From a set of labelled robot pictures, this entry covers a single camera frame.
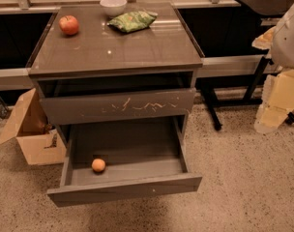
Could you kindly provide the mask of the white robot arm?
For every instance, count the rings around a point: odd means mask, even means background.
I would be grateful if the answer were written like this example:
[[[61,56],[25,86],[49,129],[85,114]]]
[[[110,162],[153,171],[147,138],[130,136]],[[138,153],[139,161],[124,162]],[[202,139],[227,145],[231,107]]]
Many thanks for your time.
[[[294,3],[276,25],[271,55],[275,64],[294,68]]]

